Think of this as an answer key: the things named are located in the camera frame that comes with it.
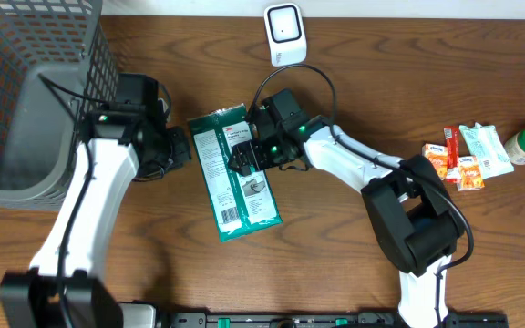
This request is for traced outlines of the green white gloves package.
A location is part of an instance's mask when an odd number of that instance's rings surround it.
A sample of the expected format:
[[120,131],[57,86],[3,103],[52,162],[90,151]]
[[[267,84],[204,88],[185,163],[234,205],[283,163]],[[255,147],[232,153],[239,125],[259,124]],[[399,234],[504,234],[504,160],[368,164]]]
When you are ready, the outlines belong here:
[[228,167],[232,146],[252,139],[243,104],[189,120],[211,209],[222,242],[283,223],[266,174],[242,177]]

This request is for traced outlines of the orange tissue pack enjoy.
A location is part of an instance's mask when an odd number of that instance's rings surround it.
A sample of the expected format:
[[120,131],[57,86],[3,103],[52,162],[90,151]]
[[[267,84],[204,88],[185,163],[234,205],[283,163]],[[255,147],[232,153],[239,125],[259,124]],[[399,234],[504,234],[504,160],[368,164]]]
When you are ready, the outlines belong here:
[[422,155],[431,162],[439,178],[444,180],[448,173],[448,149],[445,146],[426,143],[422,147]]

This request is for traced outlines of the red snack bar wrapper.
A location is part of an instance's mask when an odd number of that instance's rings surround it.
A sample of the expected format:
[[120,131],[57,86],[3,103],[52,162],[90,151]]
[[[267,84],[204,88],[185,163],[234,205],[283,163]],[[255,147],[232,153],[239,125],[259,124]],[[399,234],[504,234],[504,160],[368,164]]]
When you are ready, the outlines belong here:
[[458,183],[460,181],[460,174],[458,172],[458,128],[449,126],[445,127],[443,131],[448,152],[446,181],[449,183]]

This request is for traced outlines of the orange tissue pack cheeks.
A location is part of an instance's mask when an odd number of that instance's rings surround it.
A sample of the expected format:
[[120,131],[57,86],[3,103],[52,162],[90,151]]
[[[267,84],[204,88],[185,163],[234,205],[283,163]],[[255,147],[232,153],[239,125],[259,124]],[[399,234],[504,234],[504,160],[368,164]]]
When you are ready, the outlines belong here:
[[481,190],[485,187],[480,166],[475,156],[459,157],[458,173],[460,176],[457,183],[458,191]]

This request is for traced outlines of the teal white wipes pack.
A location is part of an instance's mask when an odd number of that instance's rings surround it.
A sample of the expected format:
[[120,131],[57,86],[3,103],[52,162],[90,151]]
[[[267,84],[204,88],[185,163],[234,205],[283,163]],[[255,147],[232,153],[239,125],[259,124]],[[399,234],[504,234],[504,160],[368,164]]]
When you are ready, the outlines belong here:
[[514,171],[499,134],[494,125],[482,126],[475,123],[473,127],[459,126],[469,154],[478,160],[483,179],[494,178]]

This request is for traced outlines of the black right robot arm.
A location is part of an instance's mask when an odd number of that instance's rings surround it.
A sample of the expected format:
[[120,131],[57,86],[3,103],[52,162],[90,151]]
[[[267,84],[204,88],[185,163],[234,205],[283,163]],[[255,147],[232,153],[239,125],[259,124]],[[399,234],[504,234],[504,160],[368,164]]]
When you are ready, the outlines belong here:
[[232,147],[229,169],[246,177],[288,170],[299,159],[358,192],[380,249],[399,271],[400,318],[409,327],[447,326],[445,273],[470,257],[452,255],[458,239],[472,231],[431,162],[369,148],[333,118],[311,118],[289,89],[254,101],[244,119],[257,135]]

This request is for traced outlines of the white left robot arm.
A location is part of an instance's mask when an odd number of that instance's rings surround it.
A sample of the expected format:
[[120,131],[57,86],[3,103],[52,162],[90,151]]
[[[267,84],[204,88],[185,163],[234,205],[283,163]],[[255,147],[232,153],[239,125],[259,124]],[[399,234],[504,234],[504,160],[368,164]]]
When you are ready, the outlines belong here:
[[77,162],[56,222],[26,272],[8,272],[0,303],[11,327],[161,327],[157,306],[118,302],[103,282],[110,238],[133,182],[162,179],[191,159],[171,98],[156,79],[122,73],[116,97],[74,123]]

